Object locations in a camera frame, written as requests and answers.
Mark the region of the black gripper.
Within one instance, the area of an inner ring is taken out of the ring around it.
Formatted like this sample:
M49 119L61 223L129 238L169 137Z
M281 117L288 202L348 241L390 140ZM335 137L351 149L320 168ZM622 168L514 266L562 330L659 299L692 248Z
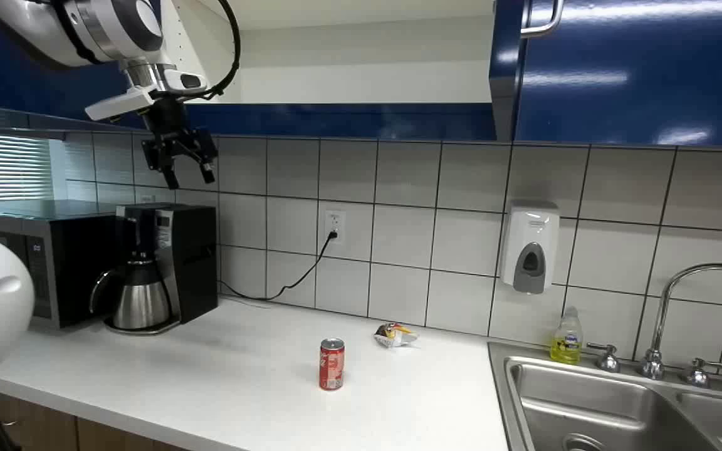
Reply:
M174 168L175 154L189 154L199 162L204 183L217 183L218 152L204 149L201 132L189 123L186 107L179 98L162 95L145 112L143 119L150 137L143 142L143 152L150 168L162 168L165 184L179 189L179 175Z

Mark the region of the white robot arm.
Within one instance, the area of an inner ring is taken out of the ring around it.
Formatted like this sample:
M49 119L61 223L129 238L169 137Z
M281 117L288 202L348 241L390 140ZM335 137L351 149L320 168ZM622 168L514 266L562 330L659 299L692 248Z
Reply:
M223 95L241 66L241 24L228 0L231 61L217 80L183 69L163 49L158 0L0 0L0 109L86 114L94 123L139 114L150 137L149 168L179 187L175 158L217 180L217 142L189 114L189 100Z

